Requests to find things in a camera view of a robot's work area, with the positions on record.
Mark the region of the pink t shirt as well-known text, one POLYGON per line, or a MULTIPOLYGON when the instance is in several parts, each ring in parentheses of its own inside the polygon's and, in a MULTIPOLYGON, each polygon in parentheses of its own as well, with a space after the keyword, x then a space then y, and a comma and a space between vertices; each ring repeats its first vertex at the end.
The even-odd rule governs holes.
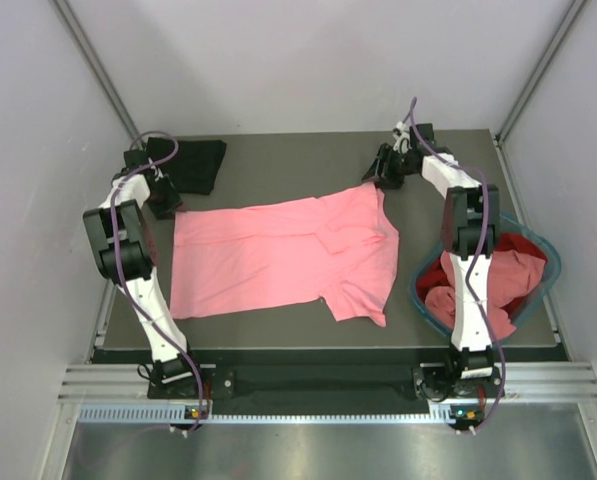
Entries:
POLYGON ((170 311, 204 318, 323 300, 335 321, 384 313, 399 233, 371 183, 272 205, 175 218, 170 311))

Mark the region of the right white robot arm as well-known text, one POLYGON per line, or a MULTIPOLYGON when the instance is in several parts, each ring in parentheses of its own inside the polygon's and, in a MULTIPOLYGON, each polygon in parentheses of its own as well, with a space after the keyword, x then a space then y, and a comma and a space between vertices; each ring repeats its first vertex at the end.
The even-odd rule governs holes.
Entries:
POLYGON ((433 389, 444 398, 465 396, 480 384, 496 379, 497 341, 488 318, 488 277, 500 237, 499 192, 477 172, 463 167, 447 149, 436 149, 433 125, 400 121, 392 130, 394 142, 382 144, 364 183, 398 189, 409 175, 432 184, 444 200, 441 223, 443 252, 454 279, 454 327, 448 359, 436 371, 425 369, 419 391, 433 389))

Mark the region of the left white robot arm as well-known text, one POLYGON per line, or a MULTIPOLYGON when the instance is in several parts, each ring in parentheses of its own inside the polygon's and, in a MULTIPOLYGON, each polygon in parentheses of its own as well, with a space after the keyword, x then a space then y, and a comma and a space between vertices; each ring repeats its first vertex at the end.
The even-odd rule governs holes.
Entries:
POLYGON ((101 276, 129 301, 147 336, 151 363, 138 375, 149 382, 150 399, 198 399, 205 374, 191 358, 186 336, 175 324, 159 285, 157 254, 142 209, 169 219, 182 205, 169 177, 148 153, 134 147, 124 153, 125 168, 111 190, 82 219, 101 276))

